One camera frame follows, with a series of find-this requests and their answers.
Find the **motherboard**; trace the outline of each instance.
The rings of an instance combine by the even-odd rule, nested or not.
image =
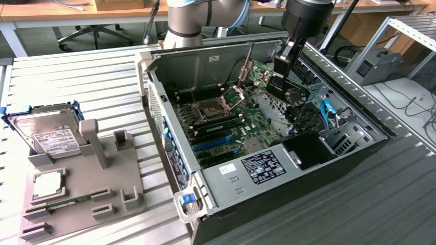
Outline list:
[[[175,105],[185,134],[203,168],[254,153],[281,138],[251,91],[237,85],[206,100]]]

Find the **hard drive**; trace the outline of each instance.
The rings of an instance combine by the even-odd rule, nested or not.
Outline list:
[[[83,115],[78,102],[34,108],[2,107],[0,115],[31,147],[34,154],[47,153],[57,159],[79,154],[79,147],[89,144],[79,133]]]

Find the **power supply label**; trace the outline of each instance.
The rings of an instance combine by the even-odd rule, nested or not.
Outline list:
[[[242,162],[258,185],[287,173],[271,150],[243,159]]]
[[[35,134],[34,138],[50,156],[79,150],[79,143],[71,129]]]

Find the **gray machine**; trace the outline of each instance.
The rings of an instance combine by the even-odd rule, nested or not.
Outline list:
[[[357,53],[354,59],[357,59],[361,54],[362,52]],[[351,75],[351,78],[361,86],[385,82],[402,62],[402,54],[393,53],[386,48],[371,50],[361,67]]]
[[[326,67],[305,56],[285,99],[262,88],[275,76],[263,64],[281,44],[262,39],[138,56],[151,79],[145,97],[175,180],[175,204],[194,244],[345,176],[393,135]]]

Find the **office chair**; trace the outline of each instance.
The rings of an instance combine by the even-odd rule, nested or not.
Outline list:
[[[73,51],[69,48],[69,45],[65,42],[73,40],[74,38],[87,34],[90,32],[93,32],[93,35],[95,37],[95,50],[99,49],[99,43],[98,43],[98,38],[101,37],[99,32],[105,32],[107,34],[111,34],[111,35],[114,35],[117,37],[121,37],[121,38],[126,39],[127,41],[130,41],[130,46],[135,45],[133,37],[107,29],[106,28],[107,26],[110,26],[110,24],[91,25],[91,26],[89,26],[86,28],[82,28],[81,26],[75,26],[77,31],[73,34],[70,34],[69,36],[66,36],[66,37],[63,37],[63,38],[61,38],[58,40],[61,50],[63,50],[66,52]],[[123,30],[119,24],[115,24],[115,29],[118,31]]]

